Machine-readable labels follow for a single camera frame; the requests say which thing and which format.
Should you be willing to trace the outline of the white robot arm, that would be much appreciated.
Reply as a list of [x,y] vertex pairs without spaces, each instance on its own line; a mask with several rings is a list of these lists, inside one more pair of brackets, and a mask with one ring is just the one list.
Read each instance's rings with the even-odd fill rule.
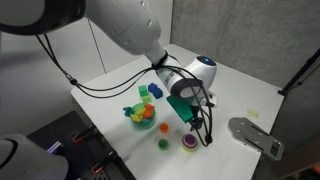
[[[175,98],[193,100],[195,107],[209,99],[216,63],[198,56],[187,67],[159,44],[161,28],[148,0],[0,0],[0,31],[38,36],[82,18],[99,27],[132,55],[145,55]],[[67,159],[52,155],[27,137],[1,137],[0,180],[62,180]]]

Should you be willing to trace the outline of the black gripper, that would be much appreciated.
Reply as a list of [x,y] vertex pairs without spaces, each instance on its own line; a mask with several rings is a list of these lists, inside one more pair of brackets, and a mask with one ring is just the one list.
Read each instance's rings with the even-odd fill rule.
[[192,112],[192,118],[189,120],[189,124],[191,125],[191,131],[199,130],[202,128],[203,119],[198,116],[199,107],[197,106],[190,106]]

